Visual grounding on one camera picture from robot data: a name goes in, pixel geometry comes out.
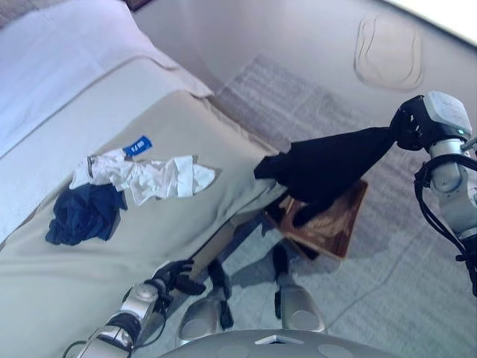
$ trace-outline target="blue label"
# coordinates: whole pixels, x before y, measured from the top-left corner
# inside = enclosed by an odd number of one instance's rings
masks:
[[[152,143],[146,136],[142,136],[134,142],[129,147],[125,147],[122,150],[126,153],[128,157],[133,157],[137,154],[141,154],[143,151],[147,151],[150,147],[152,147]]]

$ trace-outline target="wire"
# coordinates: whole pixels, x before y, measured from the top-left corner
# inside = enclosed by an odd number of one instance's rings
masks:
[[[70,350],[73,348],[73,347],[76,347],[77,345],[85,345],[86,344],[86,341],[76,341],[76,342],[73,342],[71,343],[67,349],[65,349],[65,351],[63,352],[63,355],[61,356],[61,358],[66,358],[66,356],[68,355],[68,353],[70,352]]]
[[[165,312],[162,312],[162,326],[161,326],[161,330],[159,331],[159,334],[150,342],[148,343],[144,343],[138,347],[136,347],[135,349],[138,350],[140,348],[144,348],[144,347],[147,347],[149,345],[152,345],[153,343],[156,343],[157,340],[161,337],[162,333],[164,332],[164,328],[165,328],[165,322],[167,321],[167,317],[165,315]]]
[[[451,233],[447,229],[447,227],[434,215],[434,213],[429,209],[423,199],[423,189],[424,186],[429,186],[432,171],[438,166],[448,162],[455,162],[457,164],[461,164],[462,166],[466,166],[469,169],[477,171],[477,162],[469,157],[465,157],[460,154],[445,154],[439,157],[435,157],[429,162],[425,163],[421,170],[415,175],[416,180],[414,182],[414,193],[416,195],[416,199],[419,202],[419,207],[426,221],[438,233],[440,233],[452,244],[454,244],[461,252],[461,255],[457,256],[455,259],[457,261],[465,262],[465,266],[469,271],[470,281],[472,282],[473,294],[477,297],[477,265],[475,262],[475,249],[469,252],[464,246],[464,244],[460,242],[458,238],[453,233]]]

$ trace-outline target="bed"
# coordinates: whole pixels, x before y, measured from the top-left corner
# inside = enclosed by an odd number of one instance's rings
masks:
[[[134,56],[81,89],[0,158],[6,233],[0,357],[61,357],[69,343],[104,324],[132,284],[167,261],[189,257],[196,259],[196,275],[239,224],[283,193],[274,181],[253,176],[273,149],[212,106],[207,94],[178,65],[168,69]],[[54,203],[76,164],[143,135],[153,147],[138,160],[192,154],[215,170],[215,180],[190,198],[149,199],[142,206],[126,191],[128,209],[108,241],[46,242]]]

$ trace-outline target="crumpled white fabric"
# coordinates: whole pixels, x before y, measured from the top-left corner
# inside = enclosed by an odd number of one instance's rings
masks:
[[[192,155],[170,160],[128,160],[122,149],[87,157],[75,169],[70,189],[86,183],[111,183],[116,190],[129,188],[134,202],[143,204],[150,197],[185,198],[204,190],[215,178],[211,169],[194,164]]]

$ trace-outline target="mattress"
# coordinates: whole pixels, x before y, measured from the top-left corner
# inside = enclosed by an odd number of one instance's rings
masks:
[[[142,135],[153,147],[138,160],[193,154],[216,170],[215,181],[194,197],[150,199],[141,207],[126,192],[128,210],[109,241],[70,247],[44,239],[65,179],[0,251],[0,357],[61,357],[70,342],[87,339],[104,324],[133,283],[165,261],[192,256],[236,213],[263,207],[282,193],[273,181],[253,176],[269,152],[187,92],[159,100],[96,152]]]

